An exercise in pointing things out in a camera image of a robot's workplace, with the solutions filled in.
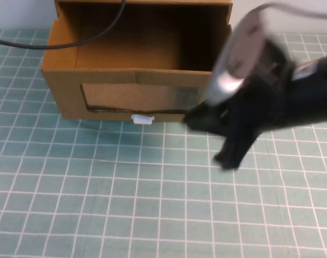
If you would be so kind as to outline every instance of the white plastic clip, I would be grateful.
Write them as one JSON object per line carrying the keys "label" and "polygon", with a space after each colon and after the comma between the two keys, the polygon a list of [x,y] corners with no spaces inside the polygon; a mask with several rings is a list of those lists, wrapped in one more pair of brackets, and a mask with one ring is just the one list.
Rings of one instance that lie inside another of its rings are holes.
{"label": "white plastic clip", "polygon": [[134,124],[137,125],[151,125],[154,121],[154,117],[143,116],[142,114],[133,114],[131,116]]}

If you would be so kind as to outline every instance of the box opening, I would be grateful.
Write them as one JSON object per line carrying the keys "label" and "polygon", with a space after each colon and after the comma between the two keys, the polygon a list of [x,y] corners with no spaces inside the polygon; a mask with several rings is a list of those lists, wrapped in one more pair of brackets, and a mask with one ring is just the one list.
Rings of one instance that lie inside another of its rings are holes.
{"label": "box opening", "polygon": [[[228,5],[132,4],[105,37],[50,51],[44,69],[106,68],[211,71],[229,34]],[[106,28],[119,4],[60,3],[49,44],[83,40]]]}

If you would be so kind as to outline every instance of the white wall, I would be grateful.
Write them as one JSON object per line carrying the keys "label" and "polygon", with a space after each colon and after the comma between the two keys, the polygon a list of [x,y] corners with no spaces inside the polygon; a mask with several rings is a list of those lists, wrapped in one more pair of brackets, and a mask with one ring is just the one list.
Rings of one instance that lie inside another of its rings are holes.
{"label": "white wall", "polygon": [[53,0],[0,0],[0,28],[50,28],[55,18]]}
{"label": "white wall", "polygon": [[[246,12],[266,2],[289,3],[308,10],[327,12],[327,0],[233,0],[231,23],[236,24]],[[327,20],[306,19],[271,9],[266,10],[265,14],[269,28],[276,32],[327,33]]]}
{"label": "white wall", "polygon": [[[327,0],[276,0],[327,12]],[[232,25],[267,0],[233,0]],[[305,19],[280,11],[266,11],[269,27],[278,32],[327,33],[327,20]],[[53,0],[0,0],[0,28],[50,28],[56,18]]]}

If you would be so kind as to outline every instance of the cardboard drawer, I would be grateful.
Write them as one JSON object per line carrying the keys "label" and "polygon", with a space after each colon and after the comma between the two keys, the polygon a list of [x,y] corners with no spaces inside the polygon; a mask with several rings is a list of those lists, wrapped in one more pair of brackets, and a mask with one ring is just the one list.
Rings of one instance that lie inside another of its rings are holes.
{"label": "cardboard drawer", "polygon": [[[48,44],[106,28],[118,1],[56,2]],[[44,54],[42,73],[66,119],[180,121],[203,100],[214,61],[231,33],[230,0],[128,0],[119,23],[89,44]]]}

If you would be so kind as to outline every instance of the black cord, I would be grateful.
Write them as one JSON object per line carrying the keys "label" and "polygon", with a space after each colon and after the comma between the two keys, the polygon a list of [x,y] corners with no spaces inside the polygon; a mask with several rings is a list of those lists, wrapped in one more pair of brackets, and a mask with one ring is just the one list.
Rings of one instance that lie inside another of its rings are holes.
{"label": "black cord", "polygon": [[116,17],[114,18],[114,20],[112,21],[112,23],[106,29],[104,29],[102,32],[100,32],[99,34],[97,34],[89,39],[77,41],[74,43],[53,45],[53,46],[26,45],[26,44],[18,44],[18,43],[12,43],[9,41],[0,40],[0,45],[16,47],[16,48],[24,48],[24,49],[33,49],[33,50],[50,50],[50,49],[62,49],[62,48],[68,48],[68,47],[77,47],[77,46],[81,46],[81,45],[90,43],[96,39],[99,39],[100,37],[104,36],[105,34],[107,34],[117,24],[117,22],[119,21],[122,13],[124,11],[125,2],[126,2],[126,0],[122,0],[119,11],[118,11]]}
{"label": "black cord", "polygon": [[[89,39],[74,42],[74,43],[69,43],[69,44],[53,45],[53,46],[25,45],[25,44],[17,44],[17,43],[12,43],[9,41],[0,40],[0,45],[24,48],[24,49],[50,50],[50,49],[62,49],[62,48],[68,48],[68,47],[76,47],[76,46],[81,46],[81,45],[90,43],[93,40],[96,40],[96,39],[104,36],[105,34],[107,34],[117,24],[117,22],[119,21],[121,15],[123,13],[123,10],[125,7],[125,2],[126,2],[126,0],[122,0],[122,3],[120,5],[117,16],[112,21],[112,23],[106,29],[104,29],[102,32],[100,32],[99,34],[97,34]],[[271,2],[271,3],[269,2],[269,3],[262,4],[256,8],[254,8],[252,11],[264,10],[266,8],[276,8],[283,12],[289,12],[289,13],[292,13],[297,16],[305,16],[305,17],[317,18],[317,19],[327,19],[327,13],[308,11],[306,9],[301,9],[301,8],[298,8],[298,7],[289,5],[289,4],[276,3],[276,2]]]}

